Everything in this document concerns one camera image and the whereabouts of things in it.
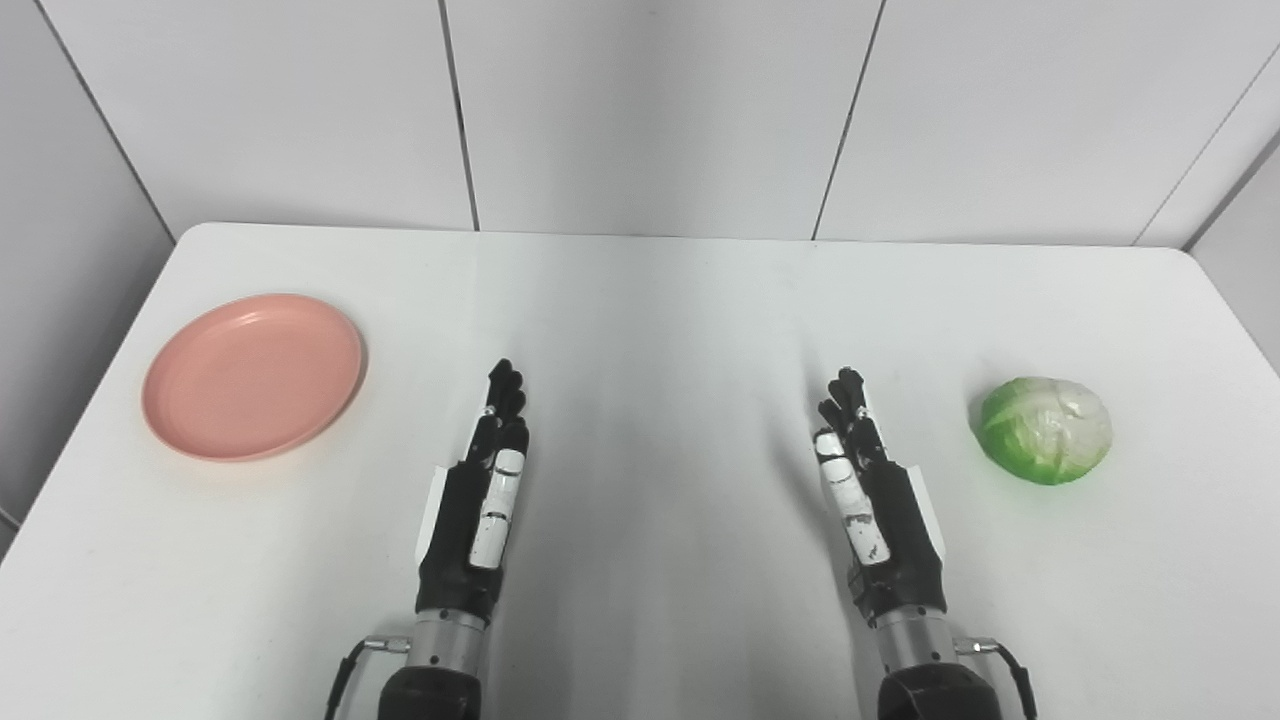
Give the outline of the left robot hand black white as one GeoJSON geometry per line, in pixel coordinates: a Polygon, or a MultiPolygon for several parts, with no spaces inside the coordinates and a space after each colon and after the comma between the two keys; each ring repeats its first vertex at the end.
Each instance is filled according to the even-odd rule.
{"type": "Polygon", "coordinates": [[[419,564],[416,612],[456,611],[492,623],[529,455],[525,404],[524,375],[509,359],[500,359],[488,374],[467,452],[445,474],[431,539],[419,564]]]}

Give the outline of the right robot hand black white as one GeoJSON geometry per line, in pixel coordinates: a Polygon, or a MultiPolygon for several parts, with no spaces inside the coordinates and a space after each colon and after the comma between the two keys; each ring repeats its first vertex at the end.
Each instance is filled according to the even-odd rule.
{"type": "Polygon", "coordinates": [[[845,366],[827,391],[812,443],[852,551],[855,607],[869,625],[900,609],[946,611],[942,560],[908,469],[887,452],[865,378],[845,366]]]}

